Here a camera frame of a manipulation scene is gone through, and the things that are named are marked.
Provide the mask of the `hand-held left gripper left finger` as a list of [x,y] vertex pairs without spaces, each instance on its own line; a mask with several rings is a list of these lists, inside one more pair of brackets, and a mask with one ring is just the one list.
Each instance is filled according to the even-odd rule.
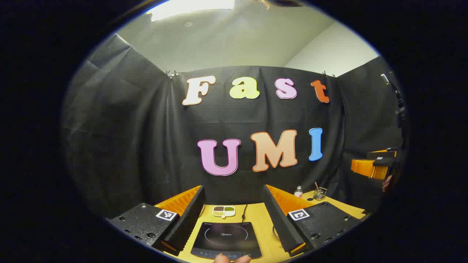
[[139,203],[107,221],[139,243],[177,256],[184,250],[204,203],[205,189],[199,185],[157,205]]

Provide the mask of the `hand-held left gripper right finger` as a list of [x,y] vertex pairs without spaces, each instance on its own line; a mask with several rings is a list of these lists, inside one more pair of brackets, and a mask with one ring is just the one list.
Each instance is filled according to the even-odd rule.
[[262,189],[262,200],[290,256],[327,245],[364,221],[330,202],[312,204],[267,184]]

